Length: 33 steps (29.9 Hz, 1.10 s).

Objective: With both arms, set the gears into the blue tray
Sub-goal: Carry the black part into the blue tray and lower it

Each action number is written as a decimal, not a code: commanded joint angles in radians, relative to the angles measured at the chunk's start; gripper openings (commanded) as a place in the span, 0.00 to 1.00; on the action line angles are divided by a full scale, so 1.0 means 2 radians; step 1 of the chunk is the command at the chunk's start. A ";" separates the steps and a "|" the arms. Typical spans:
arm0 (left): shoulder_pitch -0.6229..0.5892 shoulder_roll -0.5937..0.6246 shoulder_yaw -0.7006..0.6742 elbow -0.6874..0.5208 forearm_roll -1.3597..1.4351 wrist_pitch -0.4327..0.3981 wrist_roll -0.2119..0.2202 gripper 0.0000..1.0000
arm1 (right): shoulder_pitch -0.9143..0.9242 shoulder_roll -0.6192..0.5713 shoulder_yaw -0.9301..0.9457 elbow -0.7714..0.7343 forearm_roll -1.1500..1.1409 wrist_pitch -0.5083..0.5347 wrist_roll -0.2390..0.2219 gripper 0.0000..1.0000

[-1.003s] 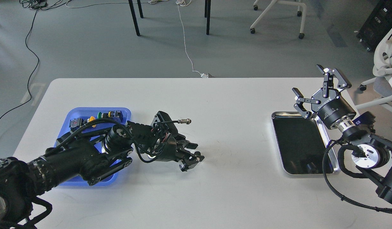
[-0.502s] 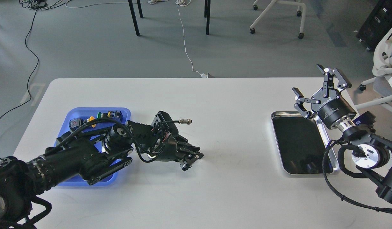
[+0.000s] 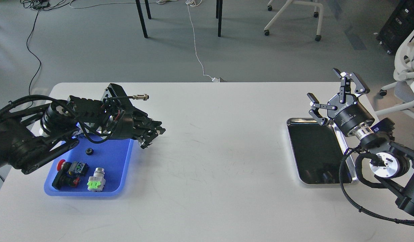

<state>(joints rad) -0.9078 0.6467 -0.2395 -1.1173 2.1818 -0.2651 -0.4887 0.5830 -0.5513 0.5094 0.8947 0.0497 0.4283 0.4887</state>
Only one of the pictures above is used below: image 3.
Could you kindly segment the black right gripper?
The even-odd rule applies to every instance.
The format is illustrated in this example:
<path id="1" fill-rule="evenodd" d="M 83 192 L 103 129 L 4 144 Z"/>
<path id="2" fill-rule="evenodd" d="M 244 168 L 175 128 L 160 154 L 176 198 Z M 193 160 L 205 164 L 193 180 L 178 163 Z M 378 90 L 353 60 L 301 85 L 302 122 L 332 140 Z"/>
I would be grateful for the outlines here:
<path id="1" fill-rule="evenodd" d="M 328 105 L 319 103 L 319 100 L 308 92 L 311 101 L 309 114 L 321 126 L 326 126 L 328 119 L 320 115 L 319 109 L 327 109 L 327 116 L 333 119 L 338 129 L 345 136 L 353 136 L 353 129 L 362 123 L 371 126 L 375 119 L 367 109 L 358 101 L 358 97 L 370 92 L 369 87 L 356 73 L 341 72 L 337 68 L 332 69 L 340 78 L 339 93 L 328 101 Z M 355 84 L 352 94 L 351 82 Z"/>

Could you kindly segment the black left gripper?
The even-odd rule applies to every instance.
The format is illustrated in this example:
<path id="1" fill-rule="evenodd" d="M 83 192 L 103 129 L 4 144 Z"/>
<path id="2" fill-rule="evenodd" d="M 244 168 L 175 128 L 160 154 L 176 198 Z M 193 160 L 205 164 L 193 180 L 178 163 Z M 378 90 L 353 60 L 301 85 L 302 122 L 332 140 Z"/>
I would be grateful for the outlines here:
<path id="1" fill-rule="evenodd" d="M 119 107 L 116 108 L 115 114 L 113 114 L 111 133 L 108 139 L 135 139 L 141 149 L 145 149 L 165 131 L 166 129 L 162 127 L 161 121 L 149 118 L 143 111 L 137 108 L 126 111 Z"/>

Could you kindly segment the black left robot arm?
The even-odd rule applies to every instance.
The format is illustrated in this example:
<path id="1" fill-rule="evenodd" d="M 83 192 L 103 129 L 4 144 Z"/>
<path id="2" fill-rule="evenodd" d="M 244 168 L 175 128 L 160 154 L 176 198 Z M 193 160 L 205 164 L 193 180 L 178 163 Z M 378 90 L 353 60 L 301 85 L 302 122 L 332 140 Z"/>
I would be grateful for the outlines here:
<path id="1" fill-rule="evenodd" d="M 30 174 L 76 147 L 79 134 L 93 144 L 133 139 L 145 149 L 165 133 L 160 121 L 130 102 L 148 98 L 109 84 L 100 100 L 27 95 L 9 102 L 0 109 L 0 168 L 8 164 Z"/>

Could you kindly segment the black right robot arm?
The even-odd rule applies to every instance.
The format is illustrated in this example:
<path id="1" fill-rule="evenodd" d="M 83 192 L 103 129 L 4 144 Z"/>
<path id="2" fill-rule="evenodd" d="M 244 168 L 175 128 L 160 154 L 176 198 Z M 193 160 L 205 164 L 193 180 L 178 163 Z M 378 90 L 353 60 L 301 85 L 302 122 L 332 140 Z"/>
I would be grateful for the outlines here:
<path id="1" fill-rule="evenodd" d="M 357 179 L 370 188 L 390 190 L 397 197 L 397 207 L 414 217 L 414 150 L 395 141 L 391 119 L 374 123 L 374 117 L 359 101 L 359 97 L 369 93 L 370 89 L 357 74 L 336 68 L 333 72 L 341 80 L 339 92 L 327 104 L 321 104 L 309 92 L 309 114 L 319 125 L 335 124 L 345 137 L 355 136 L 360 141 L 357 147 L 345 150 L 340 161 L 339 184 L 344 196 L 359 212 L 414 226 L 414 220 L 389 218 L 365 209 L 345 191 L 344 163 L 352 153 L 358 153 L 354 162 Z"/>

